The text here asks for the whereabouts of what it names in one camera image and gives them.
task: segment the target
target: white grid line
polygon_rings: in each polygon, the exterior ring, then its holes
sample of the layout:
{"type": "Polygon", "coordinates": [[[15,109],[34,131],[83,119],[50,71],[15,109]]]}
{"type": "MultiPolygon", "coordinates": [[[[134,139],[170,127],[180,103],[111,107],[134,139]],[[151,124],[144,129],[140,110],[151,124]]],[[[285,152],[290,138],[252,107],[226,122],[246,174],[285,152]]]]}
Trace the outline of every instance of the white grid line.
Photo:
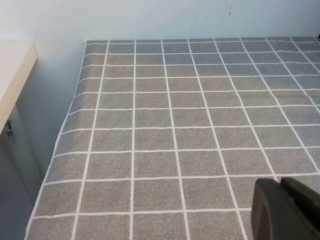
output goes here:
{"type": "Polygon", "coordinates": [[[80,208],[81,208],[82,196],[83,196],[84,188],[85,188],[85,180],[87,178],[87,171],[88,171],[91,148],[92,148],[93,138],[94,138],[94,133],[95,133],[95,127],[96,127],[96,121],[97,121],[97,115],[98,115],[98,109],[99,109],[100,96],[101,96],[102,85],[103,85],[103,80],[104,80],[104,72],[105,72],[105,68],[106,68],[105,64],[107,62],[108,48],[109,48],[109,45],[106,46],[106,52],[105,52],[105,57],[104,57],[104,65],[103,65],[102,74],[101,74],[101,80],[100,80],[99,93],[98,93],[98,97],[97,97],[97,101],[96,101],[93,124],[92,124],[92,130],[91,130],[91,135],[90,135],[90,140],[89,140],[88,154],[87,154],[87,157],[86,157],[86,160],[85,160],[85,166],[84,166],[84,171],[83,171],[83,179],[82,179],[79,198],[78,198],[78,202],[77,202],[77,206],[76,206],[76,215],[74,217],[71,240],[74,240],[75,237],[76,237],[77,224],[78,224],[79,213],[80,213],[80,208]]]}
{"type": "MultiPolygon", "coordinates": [[[[81,62],[81,66],[82,64],[84,63],[84,56],[85,56],[85,52],[86,52],[86,45],[84,45],[84,48],[83,48],[83,54],[82,54],[82,62],[81,62]]],[[[74,91],[74,95],[73,95],[73,99],[71,101],[71,104],[69,106],[69,109],[68,109],[68,113],[70,112],[70,109],[71,109],[71,106],[72,106],[72,103],[74,101],[74,97],[76,95],[76,92],[77,92],[77,89],[74,91]]],[[[35,214],[36,214],[36,211],[37,211],[37,208],[38,208],[38,205],[39,205],[39,201],[40,201],[40,197],[42,195],[42,192],[43,192],[43,189],[44,189],[44,186],[45,186],[45,182],[47,181],[47,178],[48,178],[48,175],[49,175],[49,172],[50,172],[50,169],[51,169],[51,166],[52,166],[52,163],[53,163],[53,159],[55,158],[55,154],[56,154],[56,150],[57,150],[57,147],[58,147],[58,143],[59,143],[59,140],[60,140],[60,136],[61,136],[61,133],[64,129],[64,126],[66,124],[66,121],[67,121],[67,118],[65,118],[63,120],[63,123],[61,125],[61,128],[59,130],[59,133],[58,133],[58,136],[56,138],[56,141],[55,141],[55,144],[54,144],[54,148],[53,148],[53,152],[52,152],[52,156],[51,156],[51,159],[50,159],[50,163],[49,163],[49,166],[48,166],[48,169],[45,173],[45,176],[44,176],[44,179],[42,181],[42,184],[41,184],[41,187],[39,189],[39,193],[38,193],[38,196],[36,198],[36,201],[34,203],[34,207],[33,207],[33,210],[31,212],[31,216],[29,218],[29,221],[28,221],[28,224],[26,226],[26,229],[25,229],[25,235],[24,235],[24,240],[27,240],[28,239],[28,235],[29,235],[29,231],[30,231],[30,227],[31,227],[31,223],[35,217],[35,214]]]]}
{"type": "MultiPolygon", "coordinates": [[[[264,147],[264,150],[279,150],[279,149],[319,149],[320,146],[274,146],[264,147]]],[[[221,151],[237,151],[237,150],[260,150],[260,147],[231,147],[231,148],[220,148],[221,151]]],[[[155,149],[155,150],[135,150],[135,153],[166,153],[175,152],[175,149],[155,149]]],[[[178,149],[178,152],[203,152],[203,151],[218,151],[217,148],[194,148],[194,149],[178,149]]],[[[123,154],[131,153],[131,150],[120,150],[120,151],[91,151],[92,154],[123,154]]],[[[54,158],[62,157],[72,154],[87,154],[87,151],[70,151],[54,155],[54,158]]]]}
{"type": "Polygon", "coordinates": [[[137,44],[134,40],[134,68],[133,68],[133,100],[132,100],[132,152],[131,152],[131,189],[130,189],[130,225],[129,225],[129,239],[133,240],[134,238],[134,191],[135,191],[135,126],[136,126],[136,51],[137,44]]]}
{"type": "MultiPolygon", "coordinates": [[[[285,52],[285,53],[299,53],[299,51],[287,51],[287,50],[277,50],[276,53],[285,52]]],[[[232,52],[221,52],[221,54],[244,54],[246,52],[244,51],[232,51],[232,52]]],[[[265,54],[265,53],[273,53],[273,51],[249,51],[249,54],[265,54]]],[[[320,50],[310,50],[310,51],[304,51],[304,53],[320,53],[320,50]]],[[[190,53],[188,52],[167,52],[164,53],[164,55],[188,55],[190,53]]],[[[194,54],[217,54],[217,52],[195,52],[194,54]]],[[[87,57],[89,55],[105,55],[105,53],[96,53],[91,52],[86,54],[84,57],[87,57]]],[[[108,53],[108,55],[134,55],[134,53],[108,53]]],[[[136,53],[136,55],[162,55],[162,53],[136,53]]]]}
{"type": "MultiPolygon", "coordinates": [[[[231,174],[226,175],[195,175],[195,176],[181,176],[181,179],[221,179],[221,178],[265,178],[265,177],[298,177],[298,176],[320,176],[318,172],[305,172],[305,173],[261,173],[261,174],[231,174]]],[[[178,180],[179,176],[158,176],[158,177],[124,177],[124,178],[99,178],[99,179],[86,179],[87,183],[100,183],[100,182],[120,182],[120,181],[148,181],[148,180],[178,180]]],[[[69,179],[59,181],[49,181],[44,185],[65,184],[82,182],[82,179],[69,179]]]]}
{"type": "Polygon", "coordinates": [[[191,239],[190,230],[189,230],[188,216],[186,211],[187,207],[186,207],[185,194],[184,194],[183,183],[181,178],[181,168],[180,168],[178,145],[177,145],[177,139],[176,139],[175,122],[174,122],[172,104],[171,104],[171,98],[170,98],[170,92],[169,92],[169,82],[168,82],[167,66],[166,66],[166,59],[165,59],[165,53],[164,53],[164,43],[162,40],[161,40],[161,50],[162,50],[162,59],[163,59],[163,65],[164,65],[165,84],[166,84],[169,111],[170,111],[170,120],[171,120],[171,126],[172,126],[173,145],[175,150],[176,166],[177,166],[177,172],[179,177],[178,181],[179,181],[180,195],[181,195],[181,202],[182,202],[182,209],[183,209],[185,234],[186,234],[186,239],[190,240],[191,239]]]}
{"type": "MultiPolygon", "coordinates": [[[[282,59],[281,59],[281,58],[279,57],[279,55],[275,52],[275,49],[274,49],[273,46],[270,44],[270,42],[268,41],[267,38],[266,38],[266,40],[267,40],[269,46],[273,49],[274,53],[275,53],[275,54],[277,55],[277,57],[279,58],[279,60],[282,61],[282,59]]],[[[283,64],[283,66],[286,68],[286,70],[287,70],[287,71],[291,74],[291,76],[293,77],[293,75],[292,75],[292,73],[289,71],[288,67],[287,67],[285,64],[283,64]]],[[[257,72],[261,75],[261,73],[260,73],[259,69],[257,68],[257,66],[254,65],[254,67],[255,67],[255,69],[257,70],[257,72]]],[[[262,78],[262,81],[263,81],[263,83],[265,84],[266,88],[267,88],[268,90],[270,90],[268,84],[266,83],[266,81],[265,81],[265,79],[264,79],[264,77],[263,77],[262,75],[261,75],[261,78],[262,78]]],[[[296,78],[293,77],[293,79],[294,79],[295,82],[299,85],[299,87],[303,90],[303,88],[300,86],[300,84],[298,83],[298,81],[296,80],[296,78]]],[[[305,152],[306,152],[306,154],[308,155],[309,159],[311,160],[313,166],[315,167],[315,169],[317,170],[317,172],[320,173],[320,170],[319,170],[317,164],[315,163],[315,161],[314,161],[314,159],[312,158],[312,156],[310,155],[308,149],[306,148],[306,146],[305,146],[304,143],[302,142],[302,140],[301,140],[300,136],[298,135],[297,131],[296,131],[295,128],[292,126],[290,120],[288,119],[288,117],[287,117],[287,115],[285,114],[283,108],[281,107],[281,105],[280,105],[277,97],[273,94],[273,92],[272,92],[271,90],[270,90],[269,92],[270,92],[270,94],[273,96],[274,100],[276,101],[276,104],[279,106],[280,111],[281,111],[283,117],[285,118],[285,120],[287,121],[287,123],[290,125],[290,128],[292,129],[293,133],[295,134],[296,138],[298,139],[300,145],[301,145],[301,146],[303,147],[303,149],[305,150],[305,152]]]]}
{"type": "MultiPolygon", "coordinates": [[[[300,61],[285,61],[285,64],[310,64],[309,62],[300,62],[300,61]]],[[[281,65],[281,62],[259,62],[256,65],[281,65]]],[[[196,66],[223,66],[223,63],[196,63],[196,66]]],[[[252,63],[225,63],[225,65],[253,65],[252,63]]],[[[82,67],[81,70],[87,67],[102,67],[100,64],[88,64],[82,67]]],[[[109,67],[133,67],[134,64],[106,64],[109,67]]],[[[163,64],[136,64],[137,67],[162,67],[163,64]]],[[[193,66],[193,64],[167,64],[167,66],[193,66]]]]}
{"type": "MultiPolygon", "coordinates": [[[[307,91],[320,91],[320,88],[304,88],[307,91]]],[[[267,89],[257,89],[257,90],[237,90],[238,92],[269,92],[267,89]]],[[[301,89],[271,89],[274,92],[280,91],[302,91],[301,89]]],[[[169,91],[170,93],[179,93],[179,94],[187,94],[187,93],[201,93],[201,91],[169,91]]],[[[233,93],[235,90],[204,90],[204,93],[233,93]]],[[[101,94],[132,94],[133,91],[116,91],[116,92],[101,92],[101,94]]],[[[136,94],[166,94],[166,91],[135,91],[136,94]]],[[[78,97],[80,95],[85,94],[98,94],[97,91],[84,91],[75,96],[78,97]]]]}
{"type": "MultiPolygon", "coordinates": [[[[260,43],[265,43],[266,40],[242,40],[243,42],[260,42],[260,43]]],[[[291,43],[290,40],[269,40],[270,42],[283,42],[283,43],[291,43]]],[[[190,41],[190,44],[205,44],[205,43],[214,43],[215,41],[190,41]]],[[[232,41],[216,41],[217,43],[239,43],[240,40],[232,40],[232,41]]],[[[295,43],[299,44],[311,44],[317,42],[316,41],[296,41],[295,43]]],[[[163,44],[186,44],[186,41],[177,41],[177,42],[164,42],[163,44]]],[[[111,42],[110,45],[133,45],[133,42],[111,42]]],[[[137,45],[140,44],[161,44],[161,42],[137,42],[137,45]]],[[[102,43],[102,42],[92,42],[92,43],[87,43],[87,46],[90,45],[107,45],[107,43],[102,43]]]]}
{"type": "MultiPolygon", "coordinates": [[[[251,211],[251,207],[238,208],[239,211],[251,211]]],[[[234,212],[235,208],[203,208],[203,209],[179,209],[179,210],[159,210],[159,211],[134,211],[134,215],[141,214],[177,214],[177,213],[204,213],[204,212],[234,212]]],[[[113,211],[113,212],[80,212],[79,216],[107,216],[107,215],[130,215],[129,211],[113,211]]],[[[63,213],[57,215],[35,216],[34,219],[56,219],[63,217],[73,217],[76,213],[63,213]]]]}

